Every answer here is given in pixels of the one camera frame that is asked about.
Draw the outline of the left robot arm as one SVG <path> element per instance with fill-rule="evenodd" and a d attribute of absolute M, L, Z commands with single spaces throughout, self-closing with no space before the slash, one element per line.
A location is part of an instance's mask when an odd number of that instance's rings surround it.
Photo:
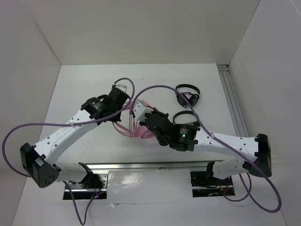
<path fill-rule="evenodd" d="M 100 118 L 111 115 L 109 121 L 120 121 L 121 115 L 115 113 L 130 98 L 125 92 L 126 89 L 123 85 L 113 85 L 108 95 L 88 99 L 68 121 L 66 127 L 60 127 L 34 145 L 25 143 L 21 146 L 23 168 L 38 187 L 48 187 L 55 181 L 68 181 L 87 188 L 100 179 L 82 162 L 63 165 L 57 160 L 73 143 L 100 125 Z"/>

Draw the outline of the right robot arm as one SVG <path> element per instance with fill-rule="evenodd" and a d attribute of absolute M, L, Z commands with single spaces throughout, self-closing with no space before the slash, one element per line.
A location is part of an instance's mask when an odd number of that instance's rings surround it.
<path fill-rule="evenodd" d="M 205 179 L 217 184 L 221 179 L 241 173 L 255 177 L 271 177 L 271 147 L 268 136 L 236 137 L 219 133 L 207 134 L 198 123 L 176 124 L 167 113 L 156 108 L 134 107 L 133 113 L 140 125 L 145 126 L 161 146 L 180 152 L 211 152 L 230 156 L 223 161 L 207 164 Z"/>

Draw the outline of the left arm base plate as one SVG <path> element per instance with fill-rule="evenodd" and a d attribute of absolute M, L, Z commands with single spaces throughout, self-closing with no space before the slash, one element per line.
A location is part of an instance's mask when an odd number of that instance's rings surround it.
<path fill-rule="evenodd" d="M 88 184 L 67 181 L 75 200 L 107 199 L 108 171 L 96 171 Z"/>

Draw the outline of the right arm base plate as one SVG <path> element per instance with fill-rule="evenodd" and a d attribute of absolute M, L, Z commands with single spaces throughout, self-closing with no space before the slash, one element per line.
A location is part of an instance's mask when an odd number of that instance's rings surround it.
<path fill-rule="evenodd" d="M 208 178 L 204 171 L 191 171 L 192 196 L 217 197 L 234 196 L 234 186 L 231 177 L 226 179 Z"/>

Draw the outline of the pink gaming headphones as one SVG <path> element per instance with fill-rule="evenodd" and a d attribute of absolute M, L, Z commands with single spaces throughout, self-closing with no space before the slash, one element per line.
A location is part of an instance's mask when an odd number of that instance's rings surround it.
<path fill-rule="evenodd" d="M 127 104 L 128 106 L 123 111 L 129 111 L 132 105 L 134 105 L 134 103 L 130 101 L 127 101 L 124 105 Z M 139 137 L 141 139 L 149 139 L 154 137 L 154 135 L 147 129 L 147 127 L 139 124 L 139 121 L 137 121 L 133 115 L 129 115 L 128 127 L 124 127 L 118 122 L 113 122 L 112 125 L 119 134 L 129 138 Z"/>

